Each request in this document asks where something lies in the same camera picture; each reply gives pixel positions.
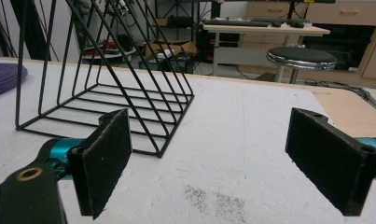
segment wall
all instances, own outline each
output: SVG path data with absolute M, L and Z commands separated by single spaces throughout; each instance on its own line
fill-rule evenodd
M 46 22 L 49 22 L 49 12 L 50 12 L 50 1 L 41 1 L 44 7 L 44 12 L 46 15 Z M 40 15 L 42 21 L 44 21 L 44 18 L 42 16 L 42 11 L 40 7 L 39 0 L 35 0 L 35 3 L 38 8 L 38 14 Z M 170 5 L 169 0 L 159 0 L 161 3 L 167 3 L 167 4 L 159 4 L 159 12 L 165 13 L 166 10 L 168 10 L 168 6 Z M 15 50 L 18 50 L 18 43 L 19 43 L 19 30 L 20 26 L 18 25 L 16 21 L 16 16 L 13 12 L 13 9 L 11 7 L 10 1 L 3 1 L 4 6 L 5 6 L 5 12 L 7 16 L 7 25 L 9 27 L 10 31 L 10 39 L 11 42 L 15 48 Z M 154 11 L 154 0 L 147 0 L 147 3 L 149 4 L 149 7 Z M 245 12 L 246 12 L 246 2 L 238 2 L 238 3 L 224 3 L 221 5 L 221 17 L 230 17 L 231 19 L 236 19 L 236 18 L 245 18 Z M 134 4 L 133 7 L 135 8 L 135 11 L 139 11 L 137 4 Z M 207 3 L 207 7 L 205 7 L 205 3 L 201 3 L 201 15 L 208 11 L 208 9 L 211 7 L 211 3 Z M 144 27 L 144 33 L 146 35 L 146 21 L 144 17 L 141 15 L 138 16 L 138 22 Z M 0 4 L 0 18 L 3 19 L 3 9 L 1 8 Z M 62 58 L 64 51 L 65 51 L 65 39 L 67 37 L 67 32 L 68 32 L 68 25 L 70 21 L 70 11 L 68 8 L 68 5 L 65 3 L 65 1 L 57 1 L 57 9 L 56 9 L 56 15 L 55 15 L 55 22 L 54 22 L 54 28 L 53 28 L 53 37 L 51 39 L 52 47 L 54 48 L 54 52 L 51 52 L 51 58 L 53 60 L 56 60 L 55 55 L 57 55 L 59 58 Z M 127 15 L 125 18 L 126 22 L 128 24 L 132 24 L 132 16 Z M 136 26 L 130 27 L 130 31 L 132 33 L 132 37 L 135 41 L 141 42 L 144 41 L 143 36 L 141 35 L 139 29 Z M 167 38 L 168 39 L 176 39 L 175 32 L 168 30 L 166 31 Z M 183 30 L 180 29 L 179 33 L 179 39 L 190 39 L 190 30 Z M 68 62 L 75 63 L 77 62 L 78 59 L 78 46 L 77 46 L 77 40 L 76 37 L 73 35 L 71 39 L 71 45 L 68 51 Z M 28 51 L 25 49 L 24 51 L 24 58 L 30 58 Z

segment cable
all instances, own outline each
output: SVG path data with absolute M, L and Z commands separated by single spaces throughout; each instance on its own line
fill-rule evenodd
M 247 78 L 247 79 L 250 79 L 250 80 L 255 80 L 254 78 L 248 77 L 248 76 L 246 76 L 245 74 L 243 74 L 243 72 L 240 71 L 240 68 L 239 68 L 238 65 L 235 65 L 235 67 L 236 67 L 237 71 L 240 73 L 241 76 L 243 76 L 243 77 L 245 77 L 245 78 Z
M 205 11 L 205 10 L 207 9 L 207 4 L 208 4 L 208 3 L 206 2 L 206 3 L 205 3 L 205 6 L 204 6 L 204 9 L 202 10 L 202 14 L 203 14 L 203 13 L 204 13 L 204 11 Z
M 214 8 L 211 8 L 211 9 L 209 9 L 208 11 L 206 11 L 205 13 L 202 13 L 202 15 L 200 16 L 200 21 L 202 20 L 202 18 L 203 18 L 206 14 L 208 14 L 208 12 L 211 12 L 212 10 L 214 10 Z
M 293 12 L 300 18 L 300 19 L 303 19 L 301 17 L 301 15 L 299 15 L 299 13 L 296 11 L 296 6 L 298 6 L 300 3 L 297 3 L 294 7 L 293 7 Z
M 206 72 L 206 73 L 204 73 L 203 71 L 202 71 L 202 67 L 200 66 L 200 63 L 201 62 L 198 62 L 198 64 L 195 66 L 195 68 L 193 69 L 193 72 L 196 70 L 196 68 L 198 69 L 198 70 L 200 70 L 200 72 L 198 72 L 198 74 L 199 75 L 202 75 L 202 76 L 211 76 L 211 74 L 213 74 L 213 70 L 211 69 L 211 68 L 208 68 L 209 70 L 208 70 L 208 72 Z
M 348 84 L 341 83 L 341 82 L 327 82 L 327 81 L 317 82 L 314 79 L 307 78 L 305 79 L 304 83 L 310 86 L 327 87 L 327 88 L 335 88 L 335 89 L 352 91 L 358 96 L 360 96 L 362 99 L 364 99 L 365 101 L 368 101 L 370 98 L 370 93 L 368 91 L 365 91 L 360 87 L 352 87 Z
M 197 64 L 194 65 L 193 71 L 196 70 L 196 68 L 199 66 L 199 64 L 200 64 L 200 61 L 198 61 Z
M 133 15 L 135 18 L 136 18 L 136 13 L 135 13 L 135 9 L 133 8 L 133 7 L 131 7 L 131 15 Z M 127 24 L 127 27 L 133 27 L 135 24 L 136 24 L 136 22 L 134 21 L 134 23 L 133 24 L 128 24 L 127 23 L 127 16 L 126 16 L 126 24 Z

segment shelf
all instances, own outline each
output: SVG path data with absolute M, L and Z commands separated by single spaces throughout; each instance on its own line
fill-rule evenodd
M 124 54 L 131 55 L 131 54 L 133 54 L 135 52 L 136 52 L 136 50 L 132 49 L 131 51 L 124 52 Z M 111 59 L 111 58 L 121 57 L 122 54 L 121 53 L 119 53 L 119 54 L 105 54 L 104 56 L 106 57 L 106 59 Z M 90 59 L 97 60 L 98 59 L 99 60 L 99 59 L 101 59 L 101 57 L 100 56 L 94 56 L 94 58 L 92 58 L 92 55 L 84 55 L 83 59 L 86 59 L 86 60 L 90 60 Z
M 194 40 L 194 23 L 195 23 L 195 20 L 194 20 L 194 14 L 195 14 L 195 7 L 197 8 L 197 12 L 200 11 L 200 3 L 196 3 L 197 5 L 195 5 L 194 2 L 191 2 L 189 3 L 190 4 L 190 7 L 191 7 L 191 11 L 190 12 L 187 12 L 185 10 L 185 6 L 186 5 L 183 5 L 183 4 L 187 4 L 188 2 L 180 2 L 180 1 L 174 1 L 173 3 L 158 3 L 158 0 L 155 1 L 155 14 L 156 14 L 156 18 L 168 18 L 169 15 L 173 12 L 175 13 L 175 16 L 176 17 L 180 17 L 180 11 L 182 11 L 182 14 L 186 15 L 186 16 L 189 16 L 189 21 L 190 21 L 190 26 L 160 26 L 159 28 L 166 28 L 166 29 L 176 29 L 176 39 L 179 39 L 179 30 L 178 29 L 187 29 L 187 30 L 190 30 L 190 40 L 193 41 Z M 159 7 L 158 5 L 162 5 L 162 6 L 168 6 L 170 7 L 169 10 L 164 14 L 164 15 L 161 15 L 159 16 Z M 162 38 L 162 35 L 163 34 L 159 34 L 159 28 L 157 28 L 157 37 L 161 37 Z

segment white desk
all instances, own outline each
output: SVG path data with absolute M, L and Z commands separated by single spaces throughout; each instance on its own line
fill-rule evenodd
M 38 81 L 33 72 L 40 73 L 41 66 L 25 66 L 29 75 L 22 88 L 29 91 Z M 116 70 L 121 77 L 130 74 Z M 49 66 L 51 74 L 59 71 L 57 64 Z M 376 136 L 376 114 L 365 102 L 350 92 L 324 88 L 306 91 L 199 76 L 188 80 L 196 97 L 163 158 L 133 154 L 95 223 L 376 223 L 375 181 L 362 216 L 343 217 L 284 152 L 292 106 L 327 113 L 343 128 L 356 125 L 363 132 L 367 127 Z M 33 160 L 48 139 L 14 130 L 14 100 L 14 91 L 0 95 L 0 183 Z M 352 113 L 349 105 L 363 107 L 369 117 L 359 119 L 360 112 Z M 69 223 L 92 223 L 80 215 L 73 182 L 59 181 L 59 190 Z
M 221 26 L 221 25 L 204 25 L 204 30 L 209 33 L 216 33 L 214 45 L 214 70 L 213 75 L 217 74 L 217 65 L 219 63 L 231 64 L 250 64 L 250 65 L 263 65 L 267 64 L 273 66 L 266 59 L 266 49 L 243 49 L 243 48 L 220 48 L 219 35 L 220 33 L 230 34 L 251 34 L 251 35 L 286 35 L 284 46 L 289 44 L 289 38 L 292 35 L 309 35 L 309 36 L 322 36 L 330 34 L 329 30 L 317 27 L 247 27 L 247 26 Z M 284 67 L 278 66 L 275 82 L 281 82 L 284 73 Z

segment black wire rack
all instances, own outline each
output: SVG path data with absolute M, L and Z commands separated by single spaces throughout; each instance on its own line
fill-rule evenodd
M 51 2 L 49 11 L 46 51 L 43 57 L 45 60 L 38 61 L 42 64 L 39 69 L 42 70 L 42 74 L 35 74 L 40 73 L 38 69 L 29 71 L 29 75 L 41 76 L 40 87 L 26 90 L 21 80 L 21 71 L 28 63 L 23 59 L 23 46 L 26 27 L 29 25 L 27 7 L 32 1 L 22 1 L 15 119 L 17 130 L 50 137 L 86 137 L 76 136 L 76 133 L 81 129 L 88 129 L 87 133 L 90 133 L 97 127 L 97 119 L 101 115 L 121 108 L 129 108 L 133 151 L 161 158 L 187 113 L 194 94 L 185 74 L 180 71 L 182 69 L 175 68 L 170 60 L 165 60 L 171 72 L 164 71 L 161 66 L 159 66 L 160 71 L 151 71 L 142 48 L 132 42 L 132 50 L 145 68 L 134 69 L 130 62 L 130 54 L 118 40 L 116 26 L 120 30 L 121 25 L 124 33 L 132 36 L 123 20 L 123 11 L 130 11 L 133 13 L 129 16 L 134 20 L 145 42 L 149 42 L 148 36 L 152 34 L 155 38 L 152 43 L 159 43 L 160 52 L 169 49 L 175 59 L 170 45 L 166 41 L 160 41 L 156 36 L 155 29 L 159 26 L 150 6 L 146 1 L 133 1 L 133 6 L 127 1 L 124 3 L 117 0 L 106 1 L 105 6 L 100 6 L 96 1 L 91 0 L 85 1 L 88 11 L 82 16 L 80 1 L 65 0 L 71 12 L 71 19 L 69 24 L 65 24 L 68 31 L 63 57 L 59 63 L 55 63 L 50 62 L 48 58 L 51 39 L 54 36 L 52 30 L 55 13 L 58 10 L 56 2 L 57 0 Z M 93 32 L 91 24 L 94 19 L 99 22 L 99 28 Z M 144 20 L 146 25 L 141 25 L 138 19 L 141 23 Z M 93 51 L 88 55 L 84 49 L 81 49 L 77 63 L 68 63 L 68 50 L 77 26 L 83 31 L 84 39 L 90 43 Z M 161 39 L 165 40 L 161 29 L 158 30 Z M 101 36 L 106 36 L 105 43 L 108 41 L 115 43 L 113 51 L 118 53 L 127 68 L 111 65 L 106 48 L 99 44 L 102 40 Z M 146 50 L 152 55 L 158 54 L 151 45 L 146 45 Z M 157 56 L 152 60 L 160 64 Z M 31 100 L 27 103 L 24 100 L 27 94 L 37 98 L 37 101 Z

